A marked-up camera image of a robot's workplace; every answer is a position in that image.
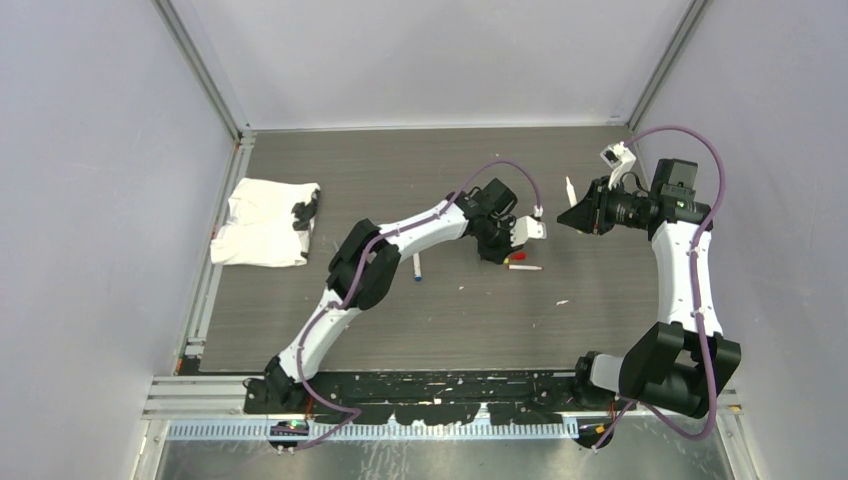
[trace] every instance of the cable connector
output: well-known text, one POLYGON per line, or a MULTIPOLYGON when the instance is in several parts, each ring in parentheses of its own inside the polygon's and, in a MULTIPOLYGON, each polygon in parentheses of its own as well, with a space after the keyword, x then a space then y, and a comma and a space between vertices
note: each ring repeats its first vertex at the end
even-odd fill
POLYGON ((629 172, 636 163, 636 155, 624 146, 624 142, 608 145, 601 152, 601 159, 612 169, 608 185, 610 190, 618 185, 624 174, 629 172))

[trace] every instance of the white marker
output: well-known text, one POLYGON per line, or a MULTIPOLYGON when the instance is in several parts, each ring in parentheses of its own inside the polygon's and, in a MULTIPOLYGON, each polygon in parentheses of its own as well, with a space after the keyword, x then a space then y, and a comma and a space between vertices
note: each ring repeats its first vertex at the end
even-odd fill
POLYGON ((514 263, 509 264, 510 270, 541 270, 542 267, 537 267, 535 265, 516 265, 514 263))
POLYGON ((572 207, 577 205, 577 195, 574 194, 574 186, 571 185, 571 179, 568 178, 568 175, 565 176, 565 192, 568 194, 568 203, 572 207))
POLYGON ((421 281, 421 257, 417 253, 412 255, 412 271, 415 274, 415 281, 421 281))

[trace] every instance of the towel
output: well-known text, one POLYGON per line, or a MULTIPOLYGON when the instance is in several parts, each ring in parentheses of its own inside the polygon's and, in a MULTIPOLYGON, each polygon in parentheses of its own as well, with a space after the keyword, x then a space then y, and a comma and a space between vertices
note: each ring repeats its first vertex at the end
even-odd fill
POLYGON ((213 264, 306 265, 321 187, 242 179, 229 215, 210 245, 213 264))

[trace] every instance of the white cloth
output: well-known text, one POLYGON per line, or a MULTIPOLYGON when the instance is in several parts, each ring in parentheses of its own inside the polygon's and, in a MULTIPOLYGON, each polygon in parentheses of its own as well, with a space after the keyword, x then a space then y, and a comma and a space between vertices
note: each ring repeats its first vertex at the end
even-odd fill
POLYGON ((242 179, 230 195, 227 223, 210 245, 212 263, 306 265, 319 197, 317 183, 242 179))

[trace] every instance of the gray wood surface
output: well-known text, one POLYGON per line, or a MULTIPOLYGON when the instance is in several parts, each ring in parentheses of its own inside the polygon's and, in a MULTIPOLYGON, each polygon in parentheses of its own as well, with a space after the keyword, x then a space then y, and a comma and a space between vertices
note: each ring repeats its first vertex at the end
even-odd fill
MULTIPOLYGON (((201 369, 260 370, 308 319, 333 242, 356 221, 419 213, 498 158, 521 163, 542 189, 548 239, 529 244, 524 263, 544 270, 484 263, 473 239, 429 249, 423 281, 414 282, 411 261, 401 264, 387 298, 351 323, 322 369, 570 368, 589 350, 623 354, 656 319, 647 234, 616 227, 583 235, 555 219, 568 206, 565 175, 582 197, 591 179, 609 172, 600 150, 627 136, 621 127, 260 134, 248 177, 322 187, 309 263, 224 267, 201 369)), ((514 213, 527 214, 533 190, 511 167, 475 183, 495 175, 518 195, 514 213)))

